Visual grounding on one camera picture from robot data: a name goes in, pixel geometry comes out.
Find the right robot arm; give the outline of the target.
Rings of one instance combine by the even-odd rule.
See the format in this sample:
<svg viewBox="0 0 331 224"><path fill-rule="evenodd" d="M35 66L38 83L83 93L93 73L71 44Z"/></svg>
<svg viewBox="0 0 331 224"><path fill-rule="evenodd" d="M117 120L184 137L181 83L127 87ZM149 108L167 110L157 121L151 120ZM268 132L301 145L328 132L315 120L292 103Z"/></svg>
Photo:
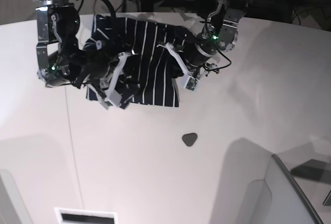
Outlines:
<svg viewBox="0 0 331 224"><path fill-rule="evenodd" d="M94 50L81 50L76 37L80 16L74 3L33 0L37 13L37 75L46 87L87 86L106 109L123 107L126 97L116 86L127 58L133 53L117 30L114 7L109 0L100 1L109 10L112 33L103 35L105 40L96 40Z"/></svg>

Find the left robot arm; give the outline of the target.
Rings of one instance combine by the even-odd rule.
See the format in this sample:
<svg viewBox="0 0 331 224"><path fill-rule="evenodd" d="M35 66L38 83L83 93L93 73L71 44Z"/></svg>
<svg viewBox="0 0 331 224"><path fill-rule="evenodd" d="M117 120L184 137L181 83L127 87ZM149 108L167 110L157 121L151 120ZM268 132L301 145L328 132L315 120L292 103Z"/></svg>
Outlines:
<svg viewBox="0 0 331 224"><path fill-rule="evenodd" d="M182 39L183 45L175 46L163 42L161 47L167 49L182 71L183 88L194 91L199 81L209 72L219 73L221 66L210 64L208 60L231 51L238 39L238 24L246 14L250 0L194 0L196 12L204 20L202 30L193 34L182 26L173 27L176 37Z"/></svg>

